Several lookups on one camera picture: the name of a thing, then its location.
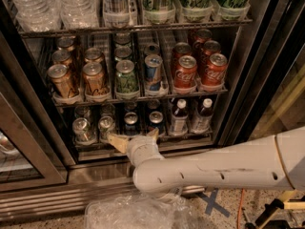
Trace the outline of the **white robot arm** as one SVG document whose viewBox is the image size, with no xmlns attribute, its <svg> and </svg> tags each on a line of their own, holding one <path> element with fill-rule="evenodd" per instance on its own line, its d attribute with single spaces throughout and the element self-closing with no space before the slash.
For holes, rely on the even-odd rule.
<svg viewBox="0 0 305 229">
<path fill-rule="evenodd" d="M 208 152 L 165 158 L 158 131 L 108 141 L 134 166 L 133 184 L 143 194 L 172 201 L 187 186 L 302 191 L 305 189 L 305 128 Z"/>
</svg>

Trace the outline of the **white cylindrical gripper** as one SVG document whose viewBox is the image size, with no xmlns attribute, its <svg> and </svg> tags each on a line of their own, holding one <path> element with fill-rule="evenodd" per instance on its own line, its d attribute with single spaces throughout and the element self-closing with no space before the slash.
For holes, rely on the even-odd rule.
<svg viewBox="0 0 305 229">
<path fill-rule="evenodd" d="M 147 133 L 147 136 L 137 136 L 130 140 L 128 136 L 109 133 L 109 143 L 120 153 L 126 154 L 134 167 L 139 166 L 149 159 L 162 159 L 156 140 L 159 129 L 155 128 Z"/>
</svg>

